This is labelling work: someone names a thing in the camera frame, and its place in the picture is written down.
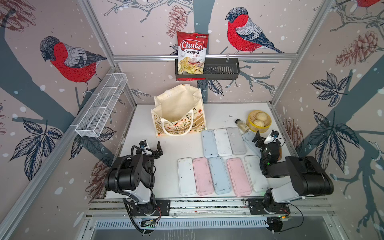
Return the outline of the cream pencil case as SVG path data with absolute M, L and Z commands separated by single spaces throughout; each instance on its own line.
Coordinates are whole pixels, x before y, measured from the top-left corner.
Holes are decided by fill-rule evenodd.
M 243 141 L 240 130 L 237 127 L 230 127 L 227 128 L 227 134 L 233 155 L 245 155 L 247 153 L 247 148 Z

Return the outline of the white pencil case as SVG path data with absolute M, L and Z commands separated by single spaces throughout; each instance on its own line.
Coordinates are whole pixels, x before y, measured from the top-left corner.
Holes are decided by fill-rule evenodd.
M 214 130 L 218 155 L 220 157 L 228 157 L 232 155 L 232 148 L 226 129 L 215 129 Z
M 177 165 L 180 195 L 190 196 L 196 194 L 197 187 L 192 158 L 179 159 Z

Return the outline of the cream canvas tote bag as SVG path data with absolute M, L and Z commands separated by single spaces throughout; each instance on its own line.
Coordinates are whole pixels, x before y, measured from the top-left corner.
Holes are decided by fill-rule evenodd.
M 207 130 L 202 91 L 178 85 L 154 97 L 151 110 L 156 136 L 181 137 Z

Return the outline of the light blue pencil case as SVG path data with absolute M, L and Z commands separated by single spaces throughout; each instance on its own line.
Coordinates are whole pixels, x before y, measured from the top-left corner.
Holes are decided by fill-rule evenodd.
M 216 138 L 213 130 L 202 131 L 203 153 L 205 158 L 218 157 Z

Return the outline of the pink pencil case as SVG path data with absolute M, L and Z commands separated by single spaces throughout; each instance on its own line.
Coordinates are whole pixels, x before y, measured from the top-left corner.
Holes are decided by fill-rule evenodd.
M 198 195 L 212 194 L 214 192 L 214 185 L 207 158 L 193 159 L 193 168 Z

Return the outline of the grey pencil case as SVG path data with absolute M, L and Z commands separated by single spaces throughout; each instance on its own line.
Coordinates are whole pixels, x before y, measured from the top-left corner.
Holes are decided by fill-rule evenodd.
M 261 158 L 261 149 L 256 147 L 256 143 L 253 142 L 256 134 L 252 131 L 248 131 L 242 134 L 242 139 L 245 142 L 246 146 L 251 150 L 251 152 Z

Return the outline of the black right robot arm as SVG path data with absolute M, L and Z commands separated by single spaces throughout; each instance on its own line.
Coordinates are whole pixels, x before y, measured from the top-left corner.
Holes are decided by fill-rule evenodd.
M 331 195 L 334 184 L 314 157 L 287 156 L 278 160 L 282 144 L 279 133 L 272 131 L 267 138 L 257 131 L 252 139 L 255 147 L 260 149 L 261 173 L 266 178 L 289 177 L 290 181 L 280 187 L 268 189 L 264 204 L 285 204 L 305 197 Z

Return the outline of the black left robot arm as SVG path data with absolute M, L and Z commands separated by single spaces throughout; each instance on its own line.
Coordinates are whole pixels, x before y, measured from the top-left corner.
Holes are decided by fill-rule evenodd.
M 131 153 L 118 157 L 106 174 L 105 198 L 122 198 L 131 205 L 155 208 L 155 160 L 163 154 L 160 142 L 155 150 L 149 148 L 146 140 L 132 146 Z

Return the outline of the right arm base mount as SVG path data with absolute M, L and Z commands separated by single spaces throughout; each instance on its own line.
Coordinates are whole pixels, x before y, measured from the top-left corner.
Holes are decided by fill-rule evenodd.
M 288 216 L 291 214 L 288 204 L 276 203 L 273 200 L 266 202 L 262 198 L 246 199 L 245 206 L 249 208 L 251 215 Z

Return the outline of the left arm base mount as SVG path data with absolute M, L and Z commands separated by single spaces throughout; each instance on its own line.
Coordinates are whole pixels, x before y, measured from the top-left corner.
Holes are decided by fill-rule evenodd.
M 150 201 L 141 205 L 129 205 L 132 217 L 159 217 L 170 214 L 171 201 L 151 196 Z

